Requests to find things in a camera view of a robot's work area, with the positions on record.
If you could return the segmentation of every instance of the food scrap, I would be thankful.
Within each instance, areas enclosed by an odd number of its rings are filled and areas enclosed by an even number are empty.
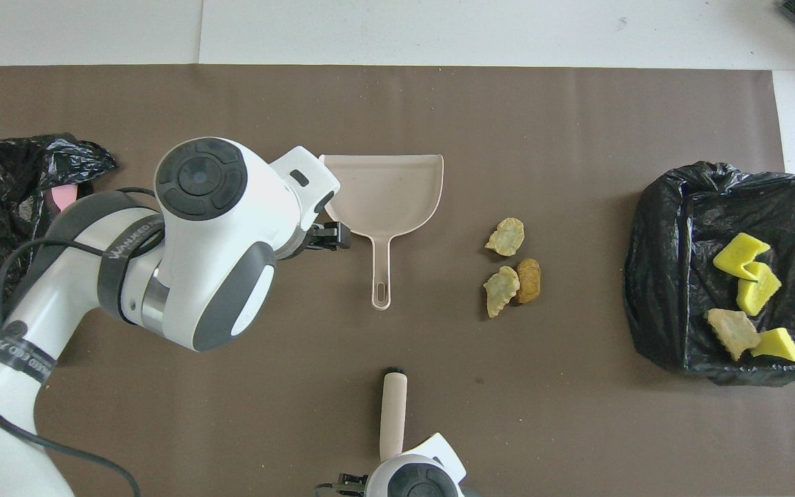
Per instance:
[[[506,217],[495,227],[495,232],[489,236],[489,241],[484,246],[499,255],[511,257],[517,254],[523,238],[523,223],[516,217]]]
[[[728,311],[728,309],[710,309],[704,314],[707,323],[716,332],[716,337],[723,343],[732,359],[738,361],[745,350],[760,345],[760,334],[754,324],[747,318],[744,311]]]
[[[753,355],[776,355],[795,362],[795,343],[787,328],[775,328],[774,330],[763,331],[760,333],[760,345],[754,347],[750,353]]]
[[[517,264],[517,276],[520,279],[520,290],[517,302],[530,303],[542,292],[542,269],[536,259],[524,259]]]
[[[748,271],[745,266],[752,263],[754,258],[771,248],[766,242],[760,242],[747,233],[738,233],[719,254],[714,257],[714,265],[732,276],[741,277],[743,280],[756,280],[756,275]]]
[[[757,315],[781,287],[781,280],[763,263],[750,263],[744,269],[756,280],[738,280],[738,307],[749,315]]]
[[[520,279],[511,267],[502,266],[498,273],[489,277],[483,287],[487,290],[487,314],[490,318],[495,318],[505,308],[505,304],[511,301],[511,297],[517,295]]]

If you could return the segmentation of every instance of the black cable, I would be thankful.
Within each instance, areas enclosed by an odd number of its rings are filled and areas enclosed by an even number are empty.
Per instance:
[[[90,460],[91,462],[96,462],[98,465],[105,466],[109,469],[112,469],[114,472],[119,473],[124,479],[127,480],[127,483],[130,485],[130,490],[133,490],[133,495],[135,497],[141,497],[139,495],[139,485],[137,485],[137,481],[133,478],[132,475],[127,471],[127,469],[122,468],[119,465],[116,465],[112,460],[106,459],[105,457],[101,457],[90,452],[85,452],[84,450],[73,449],[72,447],[64,446],[63,444],[58,444],[57,442],[48,440],[47,438],[42,438],[31,431],[26,431],[18,425],[14,425],[13,422],[8,421],[0,414],[0,428],[4,431],[7,431],[9,434],[17,438],[21,438],[22,440],[28,440],[36,445],[40,445],[45,447],[45,449],[55,450],[61,454],[66,454],[67,456],[74,456],[80,457],[81,459]]]
[[[102,256],[104,254],[100,248],[94,248],[91,245],[85,245],[84,243],[76,242],[75,240],[58,240],[55,238],[37,238],[35,240],[29,240],[12,252],[6,259],[6,261],[2,264],[2,268],[0,268],[0,330],[2,329],[2,319],[4,314],[4,292],[6,292],[6,278],[8,276],[8,270],[14,263],[20,258],[20,255],[23,255],[24,252],[29,251],[29,249],[34,248],[34,246],[40,245],[64,245],[64,246],[71,246],[74,249],[80,249],[80,251],[91,252],[94,255]]]
[[[145,188],[137,188],[137,190],[146,190]],[[155,246],[161,243],[161,240],[164,239],[164,229],[161,230],[158,235],[155,236],[147,245],[143,246],[142,248],[138,249],[138,251],[132,254],[132,257],[138,257],[138,255],[143,255],[146,252],[151,251]],[[80,251],[89,252],[90,254],[98,255],[98,257],[102,257],[104,254],[100,248],[95,248],[91,245],[85,245],[81,242],[76,242],[75,240],[58,240],[55,238],[38,238],[35,240],[29,240],[12,252],[6,261],[2,264],[2,268],[0,268],[0,330],[2,329],[2,321],[4,315],[4,287],[6,287],[6,278],[8,275],[8,270],[20,255],[23,255],[24,252],[29,251],[29,249],[34,248],[34,246],[42,246],[42,245],[61,245],[61,246],[69,246],[73,249],[79,249]],[[59,444],[54,442],[53,440],[47,440],[47,438],[42,438],[38,435],[33,434],[30,431],[26,431],[20,427],[17,427],[12,422],[8,421],[4,418],[4,416],[0,415],[0,428],[4,431],[7,431],[12,436],[20,438],[20,440],[26,440],[31,443],[38,444],[39,446],[46,447],[46,449],[55,450],[61,454],[66,454],[67,456],[74,456],[79,457],[81,459],[89,460],[89,462],[95,462],[98,465],[105,466],[107,468],[116,471],[121,475],[124,479],[127,480],[130,488],[133,490],[133,495],[135,497],[141,497],[139,493],[139,485],[137,485],[137,481],[133,478],[132,475],[127,471],[127,469],[122,468],[116,463],[111,462],[111,460],[106,459],[101,456],[97,456],[90,452],[85,452],[83,450],[75,449],[74,447],[69,447],[63,444]]]
[[[155,192],[150,190],[149,188],[142,188],[142,186],[125,186],[124,188],[119,188],[116,191],[122,192],[124,194],[146,194],[155,196]]]
[[[155,238],[152,238],[148,242],[144,243],[141,246],[141,248],[137,248],[136,251],[130,254],[128,258],[133,259],[135,257],[141,257],[141,255],[146,254],[146,252],[149,252],[152,249],[154,249],[156,246],[158,246],[158,244],[163,242],[163,240],[164,240],[164,226],[162,226],[161,229],[158,230],[158,233],[155,234]]]

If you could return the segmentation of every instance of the yellow sponge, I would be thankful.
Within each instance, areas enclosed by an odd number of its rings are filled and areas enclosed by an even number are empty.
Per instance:
[[[787,328],[775,328],[760,333],[760,345],[751,349],[750,353],[753,355],[777,355],[779,358],[795,362],[795,343],[787,333]]]
[[[754,258],[768,251],[771,247],[760,242],[747,233],[738,233],[719,254],[714,257],[714,265],[732,276],[742,280],[756,280],[756,276],[745,270],[744,266],[752,263]]]
[[[756,281],[738,280],[738,307],[748,315],[757,315],[781,287],[781,280],[763,263],[750,263],[744,269]]]

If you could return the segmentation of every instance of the brown nugget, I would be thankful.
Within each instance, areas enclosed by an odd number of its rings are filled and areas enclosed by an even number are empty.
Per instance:
[[[520,279],[520,290],[517,302],[530,303],[542,292],[542,269],[536,259],[524,259],[517,264],[517,276]]]

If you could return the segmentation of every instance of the dustpan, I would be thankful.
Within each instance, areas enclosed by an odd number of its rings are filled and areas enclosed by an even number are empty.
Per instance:
[[[391,240],[435,214],[444,186],[441,155],[321,155],[340,180],[326,206],[335,221],[373,245],[373,308],[391,305]]]

